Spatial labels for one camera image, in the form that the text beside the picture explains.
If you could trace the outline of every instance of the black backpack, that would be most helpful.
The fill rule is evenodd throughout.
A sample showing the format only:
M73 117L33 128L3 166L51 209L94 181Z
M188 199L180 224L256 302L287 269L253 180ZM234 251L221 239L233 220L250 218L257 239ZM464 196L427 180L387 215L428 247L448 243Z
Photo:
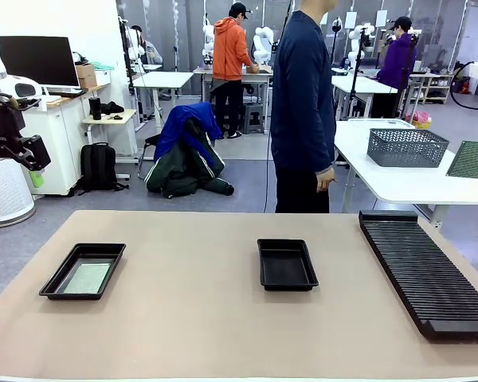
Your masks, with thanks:
M81 148L80 186L84 190L80 195L94 189L129 189L129 185L117 182L115 150L107 143L94 143Z

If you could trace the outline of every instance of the navy blue sweater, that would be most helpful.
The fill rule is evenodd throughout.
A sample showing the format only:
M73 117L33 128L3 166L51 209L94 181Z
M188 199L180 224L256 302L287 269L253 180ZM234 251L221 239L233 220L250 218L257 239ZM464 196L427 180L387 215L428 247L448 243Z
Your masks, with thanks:
M287 24L272 89L272 156L289 170L326 170L335 159L331 65L320 27L303 12Z

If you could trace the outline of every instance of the perforated basket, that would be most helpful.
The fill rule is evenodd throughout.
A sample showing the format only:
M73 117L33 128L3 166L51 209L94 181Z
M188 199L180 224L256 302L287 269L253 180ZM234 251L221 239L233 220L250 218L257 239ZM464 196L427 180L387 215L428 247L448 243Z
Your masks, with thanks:
M383 167L438 167L448 144L427 130L371 129L367 153Z

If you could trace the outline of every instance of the sneaker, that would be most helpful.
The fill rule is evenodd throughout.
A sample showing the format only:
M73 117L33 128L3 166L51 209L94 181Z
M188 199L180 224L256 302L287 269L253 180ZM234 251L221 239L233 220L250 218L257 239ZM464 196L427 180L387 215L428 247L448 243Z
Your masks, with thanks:
M242 134L239 131L236 131L232 135L229 135L229 139L239 138L241 136L242 136Z

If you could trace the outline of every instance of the person in purple jacket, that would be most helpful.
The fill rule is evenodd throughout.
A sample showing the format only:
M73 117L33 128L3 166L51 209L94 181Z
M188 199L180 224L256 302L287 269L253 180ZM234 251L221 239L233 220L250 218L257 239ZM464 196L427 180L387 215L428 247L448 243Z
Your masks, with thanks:
M396 40L390 44L384 66L377 73L376 80L381 84L391 86L399 89L407 87L408 78L404 79L402 85L402 77L404 76L404 69L409 63L408 75L414 69L414 61L416 60L416 48L413 49L413 54L409 60L411 35L407 32L411 28L411 19L402 16L398 18L391 30L394 31ZM394 94L376 94L372 104L371 117L372 118L389 118L396 102L396 93Z

